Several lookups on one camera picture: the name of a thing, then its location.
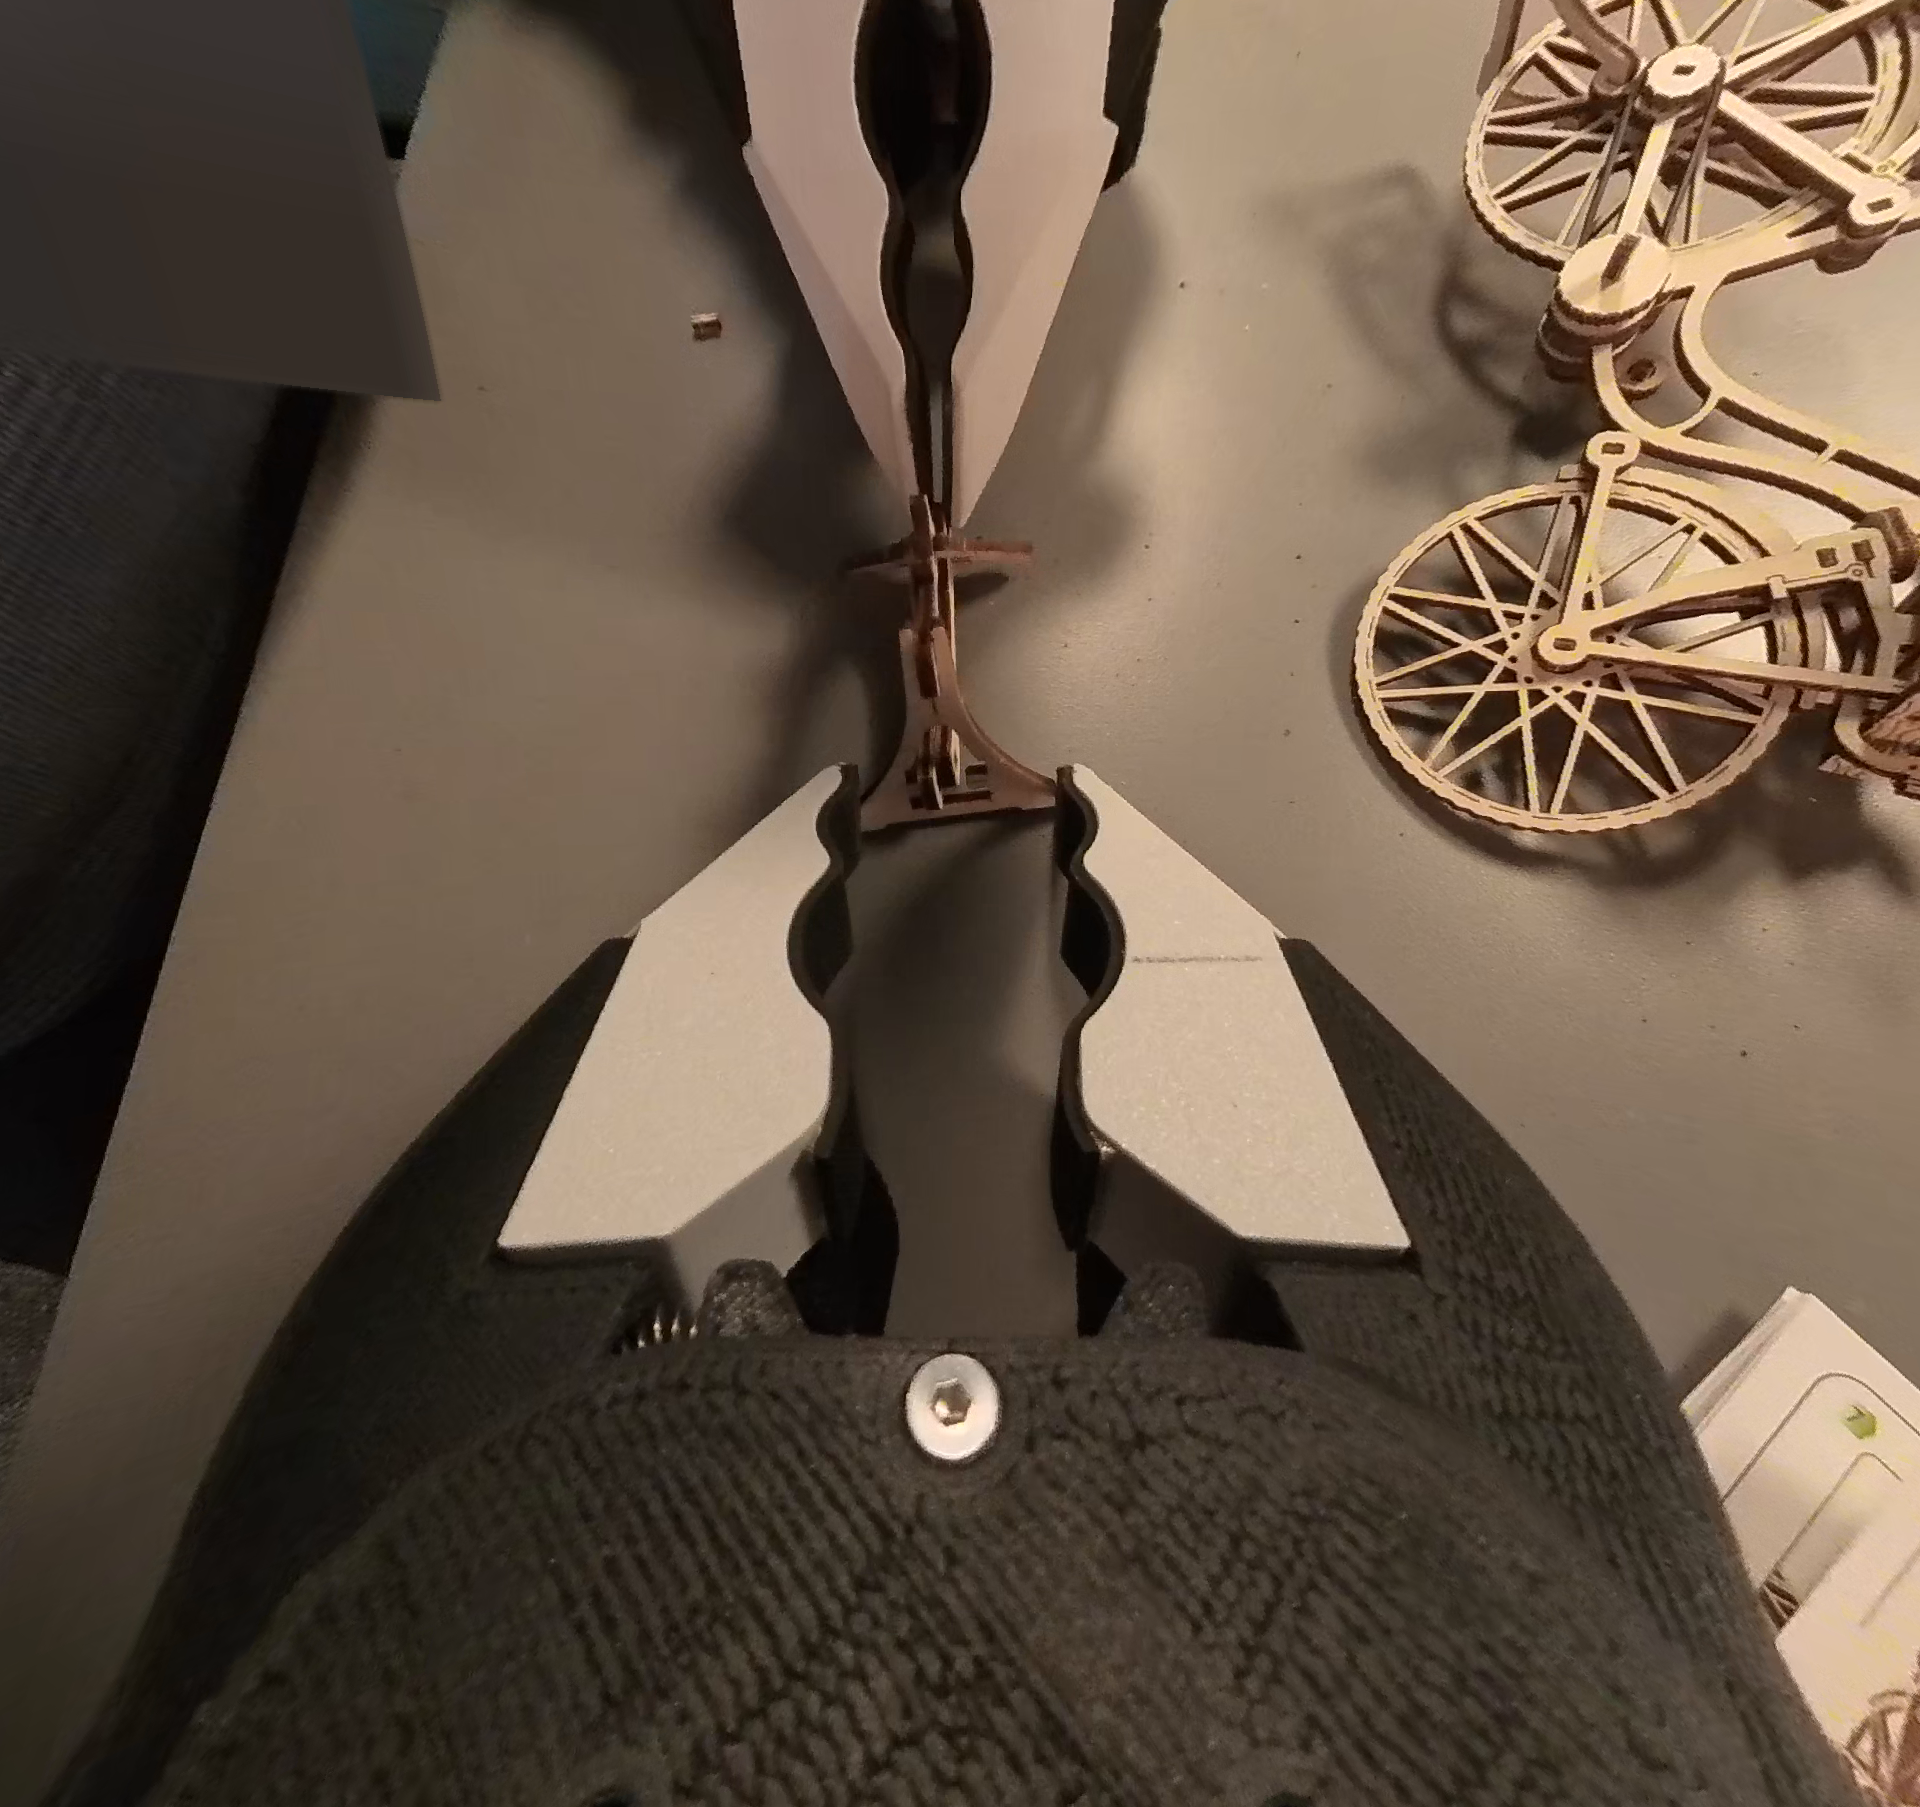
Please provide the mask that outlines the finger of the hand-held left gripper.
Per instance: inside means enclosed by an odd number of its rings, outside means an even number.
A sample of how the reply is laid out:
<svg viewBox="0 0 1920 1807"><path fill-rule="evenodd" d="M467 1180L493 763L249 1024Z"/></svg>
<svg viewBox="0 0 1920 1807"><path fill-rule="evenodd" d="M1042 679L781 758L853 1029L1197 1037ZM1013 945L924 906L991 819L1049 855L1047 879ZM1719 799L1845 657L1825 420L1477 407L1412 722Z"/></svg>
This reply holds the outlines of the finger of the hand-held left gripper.
<svg viewBox="0 0 1920 1807"><path fill-rule="evenodd" d="M950 519L1008 447L1117 139L1107 117L1115 0L975 0L987 113L958 197L972 262L951 352Z"/></svg>
<svg viewBox="0 0 1920 1807"><path fill-rule="evenodd" d="M868 0L732 0L749 141L743 159L875 463L916 495L905 369L882 258L888 193L863 129L856 59Z"/></svg>

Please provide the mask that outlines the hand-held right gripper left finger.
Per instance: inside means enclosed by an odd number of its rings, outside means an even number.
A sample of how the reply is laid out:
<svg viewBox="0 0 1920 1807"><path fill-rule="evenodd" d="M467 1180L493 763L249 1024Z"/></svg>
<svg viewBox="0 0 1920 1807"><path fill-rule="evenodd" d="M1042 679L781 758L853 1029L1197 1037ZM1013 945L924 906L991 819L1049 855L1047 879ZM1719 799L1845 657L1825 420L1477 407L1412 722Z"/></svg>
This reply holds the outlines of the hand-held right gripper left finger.
<svg viewBox="0 0 1920 1807"><path fill-rule="evenodd" d="M638 926L496 1245L801 1261L837 1230L829 991L853 952L858 773L820 771Z"/></svg>

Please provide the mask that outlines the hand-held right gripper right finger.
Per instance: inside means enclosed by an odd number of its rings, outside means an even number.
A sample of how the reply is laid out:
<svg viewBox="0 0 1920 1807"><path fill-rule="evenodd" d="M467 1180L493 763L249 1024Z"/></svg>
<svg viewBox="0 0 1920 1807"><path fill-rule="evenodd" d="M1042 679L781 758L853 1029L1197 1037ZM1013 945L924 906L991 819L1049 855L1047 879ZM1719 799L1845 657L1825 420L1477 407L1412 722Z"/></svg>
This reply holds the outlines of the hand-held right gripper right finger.
<svg viewBox="0 0 1920 1807"><path fill-rule="evenodd" d="M1289 943L1088 766L1061 773L1062 962L1083 1003L1054 1211L1098 1257L1403 1257L1408 1235Z"/></svg>

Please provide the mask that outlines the small wooden model stand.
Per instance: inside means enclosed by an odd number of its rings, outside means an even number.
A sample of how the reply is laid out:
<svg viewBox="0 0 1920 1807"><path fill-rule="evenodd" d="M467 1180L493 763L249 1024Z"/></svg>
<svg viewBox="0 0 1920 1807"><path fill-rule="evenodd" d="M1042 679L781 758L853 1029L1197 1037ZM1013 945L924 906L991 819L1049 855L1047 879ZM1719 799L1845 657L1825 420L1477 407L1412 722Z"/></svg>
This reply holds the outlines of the small wooden model stand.
<svg viewBox="0 0 1920 1807"><path fill-rule="evenodd" d="M905 584L900 558L905 534L849 572L899 584L905 594L899 635L902 736L890 764L863 797L859 829L868 836L999 812L1052 812L1055 805L1052 778L999 747L972 717L958 672L960 584L1016 577L1030 567L1033 550L1025 543L974 541L951 526L950 531L951 579L933 592Z"/></svg>

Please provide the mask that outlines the wooden bicycle model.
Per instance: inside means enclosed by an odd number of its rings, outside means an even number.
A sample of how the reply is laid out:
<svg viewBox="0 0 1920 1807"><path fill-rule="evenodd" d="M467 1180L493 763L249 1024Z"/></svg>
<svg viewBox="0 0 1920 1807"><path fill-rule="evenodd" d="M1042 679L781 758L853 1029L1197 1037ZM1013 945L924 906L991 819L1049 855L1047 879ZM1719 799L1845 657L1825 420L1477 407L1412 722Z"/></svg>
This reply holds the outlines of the wooden bicycle model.
<svg viewBox="0 0 1920 1807"><path fill-rule="evenodd" d="M1917 233L1917 0L1499 0L1475 222L1552 274L1598 429L1378 575L1352 686L1408 792L1536 836L1652 829L1796 715L1917 802L1917 463L1709 350L1724 289Z"/></svg>

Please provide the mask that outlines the white instruction booklet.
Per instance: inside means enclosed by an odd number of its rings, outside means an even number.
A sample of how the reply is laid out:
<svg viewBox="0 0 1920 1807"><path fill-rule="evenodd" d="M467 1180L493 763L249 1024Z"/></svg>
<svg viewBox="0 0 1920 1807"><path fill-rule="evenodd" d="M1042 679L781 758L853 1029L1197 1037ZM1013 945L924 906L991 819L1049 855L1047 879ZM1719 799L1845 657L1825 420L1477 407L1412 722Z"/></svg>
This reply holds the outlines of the white instruction booklet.
<svg viewBox="0 0 1920 1807"><path fill-rule="evenodd" d="M1918 1799L1918 1388L1785 1290L1685 1400L1773 1644L1864 1799Z"/></svg>

